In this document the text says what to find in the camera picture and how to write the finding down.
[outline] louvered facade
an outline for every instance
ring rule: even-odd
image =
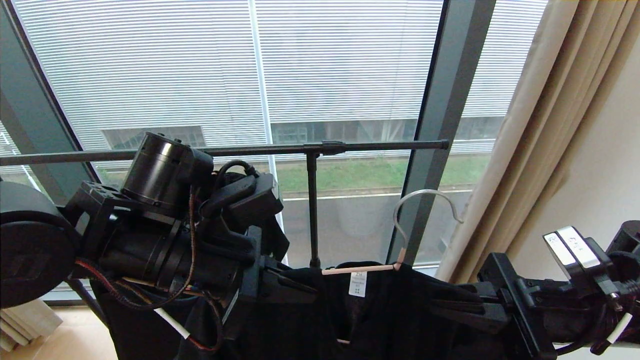
[[[270,124],[323,123],[330,140],[341,140],[334,122],[365,135],[383,124],[371,140],[412,134],[442,10],[414,0],[13,3],[86,150],[110,149],[108,131],[144,127],[197,127],[209,147],[266,143]],[[497,1],[463,117],[505,115],[545,5]]]

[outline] black metal rod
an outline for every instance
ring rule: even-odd
[[[371,142],[343,143],[323,142],[305,145],[256,145],[244,147],[218,147],[200,149],[211,156],[249,156],[274,154],[340,154],[346,151],[383,151],[383,150],[417,150],[448,149],[448,140],[411,141],[411,142]],[[0,156],[0,166],[36,165],[51,163],[81,163],[85,161],[131,160],[135,150],[112,151],[74,151],[55,154],[23,154]]]
[[[98,302],[91,297],[91,294],[89,294],[89,291],[84,288],[82,282],[79,279],[67,279],[65,280],[65,282],[76,292],[76,294],[78,294],[78,296],[80,296],[80,299],[82,299],[84,303],[91,309],[91,311],[93,311],[95,316],[97,316],[98,319],[100,319],[100,321],[102,321],[102,323],[108,327],[109,325],[107,324],[106,320],[107,317],[104,315],[100,304],[98,304]]]
[[[317,157],[318,153],[307,153],[307,181],[309,185],[309,230],[311,236],[311,260],[309,267],[320,267],[318,255],[318,190],[317,190]]]

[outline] clothes hanger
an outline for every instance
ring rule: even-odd
[[[403,239],[403,247],[400,249],[400,253],[398,254],[398,259],[396,260],[396,262],[394,264],[391,265],[373,265],[373,266],[356,266],[353,268],[340,268],[340,269],[328,269],[328,270],[322,270],[322,274],[323,275],[335,275],[335,274],[350,274],[353,272],[370,272],[370,271],[386,271],[386,270],[395,270],[398,271],[400,269],[400,266],[402,265],[402,263],[404,262],[404,255],[406,254],[406,248],[408,246],[409,243],[409,239],[406,235],[406,232],[403,230],[403,228],[400,226],[400,222],[398,221],[398,213],[400,212],[400,207],[409,199],[411,199],[414,196],[417,195],[424,195],[424,194],[433,194],[433,195],[438,195],[441,196],[443,198],[445,198],[447,200],[447,202],[449,202],[449,205],[451,206],[451,213],[453,215],[453,218],[459,222],[459,223],[464,223],[464,221],[462,221],[461,218],[458,217],[458,211],[456,210],[456,205],[453,203],[453,201],[451,201],[451,199],[443,192],[440,192],[438,190],[434,190],[434,189],[421,189],[421,190],[416,190],[412,193],[408,193],[407,195],[403,196],[396,204],[395,208],[394,208],[394,227],[398,230],[398,232],[400,233],[400,235],[402,236]]]

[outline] white label sticker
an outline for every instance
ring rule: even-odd
[[[364,297],[367,289],[367,272],[352,272],[349,295]]]
[[[554,252],[558,261],[560,261],[562,265],[567,266],[567,265],[575,264],[575,259],[573,258],[573,255],[571,255],[571,253],[566,248],[566,246],[564,246],[564,243],[562,242],[562,240],[560,240],[560,238],[558,237],[558,235],[556,235],[556,233],[546,234],[544,235],[544,238],[547,241],[547,244],[549,245],[549,247],[551,248],[551,251]]]
[[[596,257],[596,254],[591,251],[584,239],[578,234],[573,226],[563,227],[557,231],[558,235],[564,240],[564,243],[569,247],[569,250],[575,255],[576,259],[580,261],[582,267],[593,268],[600,264],[600,260]]]

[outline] grass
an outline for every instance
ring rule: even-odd
[[[440,186],[475,184],[484,172],[490,155],[454,155],[447,160]],[[306,192],[307,168],[304,161],[278,163],[282,192]],[[369,158],[318,161],[318,191],[371,188],[402,188],[407,160]],[[126,172],[99,170],[106,183],[122,184]]]

